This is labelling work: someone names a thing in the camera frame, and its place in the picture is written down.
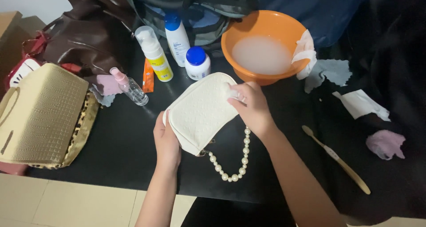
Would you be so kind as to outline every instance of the blue lid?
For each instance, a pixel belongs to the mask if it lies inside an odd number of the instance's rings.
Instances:
[[[191,65],[201,65],[206,59],[206,53],[199,47],[191,47],[187,51],[187,60]]]
[[[168,12],[164,16],[164,27],[167,30],[177,30],[181,25],[181,18],[177,12]]]

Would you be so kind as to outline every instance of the white shampoo bottle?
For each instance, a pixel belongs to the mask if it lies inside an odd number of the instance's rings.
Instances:
[[[180,67],[185,67],[185,55],[190,46],[182,20],[175,12],[166,13],[164,16],[164,27],[173,58]]]

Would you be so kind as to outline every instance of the white cloth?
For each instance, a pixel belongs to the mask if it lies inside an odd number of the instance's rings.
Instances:
[[[169,123],[182,149],[199,155],[214,135],[236,115],[227,99],[229,85],[237,83],[225,73],[213,73],[190,85],[168,108]]]
[[[296,77],[301,80],[309,76],[315,63],[317,63],[317,52],[314,50],[314,40],[312,39],[309,30],[306,30],[300,40],[296,41],[297,47],[294,50],[293,59],[291,64],[302,59],[310,59],[311,61],[306,67],[296,74]]]
[[[377,104],[363,90],[349,92],[344,95],[341,95],[337,91],[332,94],[342,101],[345,108],[355,120],[360,116],[375,113],[382,120],[391,121],[389,119],[389,111]]]

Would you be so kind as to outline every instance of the white plastic jar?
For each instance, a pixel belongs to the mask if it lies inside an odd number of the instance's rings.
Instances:
[[[191,47],[186,53],[185,69],[193,80],[201,80],[210,74],[210,57],[199,47]]]

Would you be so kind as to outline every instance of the white paper towel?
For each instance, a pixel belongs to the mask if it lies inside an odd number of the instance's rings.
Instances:
[[[332,94],[342,101],[345,108],[355,120],[360,116],[375,113],[382,120],[391,121],[389,119],[389,111],[377,104],[363,90],[349,92],[344,95],[341,95],[337,91]]]
[[[296,42],[296,44],[297,47],[294,50],[291,63],[293,64],[293,62],[300,61],[302,59],[311,60],[306,67],[296,75],[296,77],[301,80],[309,76],[309,73],[317,62],[317,52],[314,50],[314,40],[312,39],[309,30],[306,30],[302,34],[302,37]]]

